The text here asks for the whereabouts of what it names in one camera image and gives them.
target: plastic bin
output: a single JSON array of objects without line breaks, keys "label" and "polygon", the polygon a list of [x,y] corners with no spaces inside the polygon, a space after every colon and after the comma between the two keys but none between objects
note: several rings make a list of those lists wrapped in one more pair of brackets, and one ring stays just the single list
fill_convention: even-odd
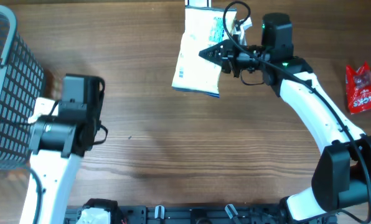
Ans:
[{"label": "plastic bin", "polygon": [[14,13],[0,6],[0,161],[28,160],[30,127],[2,121],[26,122],[44,86],[43,68],[18,34]]}]

